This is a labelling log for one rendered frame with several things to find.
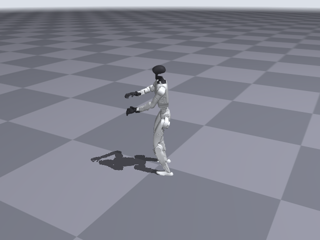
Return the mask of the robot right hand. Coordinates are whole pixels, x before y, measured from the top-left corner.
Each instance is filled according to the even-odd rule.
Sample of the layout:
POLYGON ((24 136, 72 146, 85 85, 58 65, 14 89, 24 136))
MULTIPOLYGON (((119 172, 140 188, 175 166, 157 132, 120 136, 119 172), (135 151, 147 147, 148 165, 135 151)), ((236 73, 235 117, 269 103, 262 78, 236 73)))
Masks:
POLYGON ((127 93, 127 94, 125 94, 125 98, 129 98, 129 96, 133 97, 134 95, 135 95, 135 96, 141 96, 141 92, 135 91, 135 92, 127 93), (132 95, 132 96, 131 96, 131 95, 132 95))

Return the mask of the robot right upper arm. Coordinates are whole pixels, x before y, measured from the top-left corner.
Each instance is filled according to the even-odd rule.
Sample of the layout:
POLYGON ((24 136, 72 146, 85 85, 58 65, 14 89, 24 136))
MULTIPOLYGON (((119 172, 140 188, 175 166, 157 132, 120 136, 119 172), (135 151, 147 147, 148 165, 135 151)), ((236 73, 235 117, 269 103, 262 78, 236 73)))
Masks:
MULTIPOLYGON (((156 81, 157 81, 157 80, 156 80, 156 81)), ((153 85, 151 85, 151 86, 149 87, 151 92, 154 92, 154 91, 155 91, 156 81, 153 83, 153 85)))

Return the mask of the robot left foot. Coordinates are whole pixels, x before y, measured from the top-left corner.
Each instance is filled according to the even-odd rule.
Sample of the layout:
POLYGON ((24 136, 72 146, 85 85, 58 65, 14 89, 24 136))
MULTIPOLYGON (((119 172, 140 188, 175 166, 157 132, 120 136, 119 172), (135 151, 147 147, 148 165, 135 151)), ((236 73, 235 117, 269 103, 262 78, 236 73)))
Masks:
POLYGON ((167 173, 166 170, 157 170, 156 173, 161 176, 173 176, 174 175, 173 172, 167 173))

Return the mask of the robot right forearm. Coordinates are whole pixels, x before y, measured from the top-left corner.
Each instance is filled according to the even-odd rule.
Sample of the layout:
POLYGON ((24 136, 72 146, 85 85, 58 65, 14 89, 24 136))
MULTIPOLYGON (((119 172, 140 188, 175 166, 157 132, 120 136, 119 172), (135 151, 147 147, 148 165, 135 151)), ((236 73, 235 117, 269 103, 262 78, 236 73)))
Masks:
MULTIPOLYGON (((152 85, 150 85, 150 86, 152 86, 152 85)), ((150 86, 148 86, 148 87, 146 87, 146 88, 144 88, 144 89, 142 89, 142 90, 140 90, 140 91, 137 91, 138 93, 141 93, 141 95, 144 95, 144 94, 146 94, 146 93, 149 93, 150 92, 150 86)), ((141 95, 138 95, 138 97, 140 97, 141 95)))

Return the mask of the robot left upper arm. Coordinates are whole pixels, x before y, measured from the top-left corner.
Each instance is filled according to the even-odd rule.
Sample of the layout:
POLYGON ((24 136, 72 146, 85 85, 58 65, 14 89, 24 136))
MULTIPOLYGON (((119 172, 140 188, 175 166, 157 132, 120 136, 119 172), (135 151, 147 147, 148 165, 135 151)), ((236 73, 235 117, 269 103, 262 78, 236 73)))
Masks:
POLYGON ((151 102, 151 107, 150 107, 151 109, 154 108, 156 106, 156 104, 159 102, 159 100, 161 99, 161 97, 164 96, 164 94, 166 92, 165 90, 166 89, 164 87, 162 87, 162 86, 157 90, 157 92, 156 92, 155 96, 153 97, 152 101, 149 101, 149 102, 151 102))

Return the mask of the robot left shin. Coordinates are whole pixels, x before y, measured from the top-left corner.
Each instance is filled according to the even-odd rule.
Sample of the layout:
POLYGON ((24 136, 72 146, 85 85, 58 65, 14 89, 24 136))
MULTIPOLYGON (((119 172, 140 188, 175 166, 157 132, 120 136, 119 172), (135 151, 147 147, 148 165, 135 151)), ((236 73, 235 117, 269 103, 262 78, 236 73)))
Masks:
POLYGON ((164 151, 162 151, 162 148, 160 146, 157 146, 155 148, 155 150, 153 149, 153 152, 154 152, 156 158, 158 159, 159 163, 164 168, 164 170, 167 173, 170 173, 170 169, 169 169, 168 164, 167 164, 167 158, 166 158, 166 155, 165 155, 164 151))

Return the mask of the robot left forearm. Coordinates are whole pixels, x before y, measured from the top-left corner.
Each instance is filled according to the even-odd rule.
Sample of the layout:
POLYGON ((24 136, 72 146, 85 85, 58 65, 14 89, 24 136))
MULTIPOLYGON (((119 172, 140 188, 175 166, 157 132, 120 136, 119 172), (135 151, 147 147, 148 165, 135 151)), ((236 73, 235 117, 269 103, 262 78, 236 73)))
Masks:
POLYGON ((152 103, 148 102, 147 104, 145 104, 143 106, 137 107, 136 111, 140 111, 140 112, 143 112, 143 111, 146 111, 146 110, 148 111, 151 106, 152 106, 152 103))

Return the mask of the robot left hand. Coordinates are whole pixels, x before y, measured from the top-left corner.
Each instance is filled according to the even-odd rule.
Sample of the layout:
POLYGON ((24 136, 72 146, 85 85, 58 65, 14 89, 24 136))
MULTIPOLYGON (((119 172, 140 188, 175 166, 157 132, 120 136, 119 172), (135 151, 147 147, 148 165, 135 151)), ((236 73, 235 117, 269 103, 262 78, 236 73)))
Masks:
POLYGON ((140 111, 136 111, 136 107, 134 108, 134 107, 132 107, 132 106, 130 106, 130 108, 127 108, 127 110, 126 110, 126 115, 128 116, 128 114, 132 114, 132 113, 140 113, 140 111))

